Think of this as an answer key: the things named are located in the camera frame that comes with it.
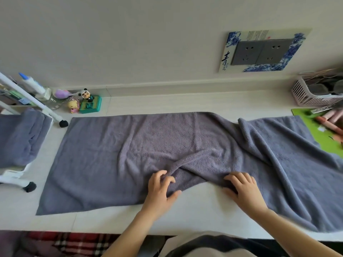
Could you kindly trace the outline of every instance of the white desk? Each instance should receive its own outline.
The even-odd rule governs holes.
[[[252,120],[292,115],[290,109],[295,107],[293,97],[284,90],[132,96],[104,98],[100,112],[89,115],[66,113],[66,117],[70,119],[72,116],[209,111],[235,122],[239,117]],[[46,177],[65,132],[66,128],[53,127],[30,171],[23,177],[37,184],[35,191],[25,193],[17,187],[0,185],[0,230],[119,234],[140,210],[139,205],[35,216]],[[271,238],[229,200],[220,188],[210,183],[199,184],[183,191],[172,209],[153,225],[150,233],[177,235],[204,230],[225,232],[245,238]],[[309,231],[306,233],[317,240],[343,241],[343,231],[326,234]]]

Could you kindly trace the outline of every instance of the plaid fabric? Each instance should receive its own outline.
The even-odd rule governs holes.
[[[66,255],[82,254],[100,257],[119,237],[119,234],[29,232],[28,237],[51,242],[51,245]]]

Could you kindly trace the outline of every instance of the baseboard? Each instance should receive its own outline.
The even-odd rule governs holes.
[[[217,92],[241,92],[270,89],[290,89],[295,81],[293,75],[281,77],[249,77],[229,79],[207,79],[177,82],[154,82],[91,86],[87,89],[102,97],[133,95],[175,95]],[[64,87],[77,91],[77,87]]]

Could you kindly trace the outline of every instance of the gray towel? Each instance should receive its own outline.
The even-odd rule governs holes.
[[[322,151],[298,116],[238,124],[207,112],[73,118],[37,215],[142,203],[162,169],[176,179],[168,194],[205,181],[232,187],[225,175],[248,172],[277,213],[313,231],[343,229],[343,160]]]
[[[0,114],[0,168],[25,166],[39,152],[52,119],[33,108],[21,115]]]

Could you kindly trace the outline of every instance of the power outlet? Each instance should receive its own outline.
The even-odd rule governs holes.
[[[265,41],[240,41],[237,44],[231,65],[252,65],[256,64]]]
[[[256,65],[277,64],[288,51],[293,39],[265,40],[264,47],[256,60]]]

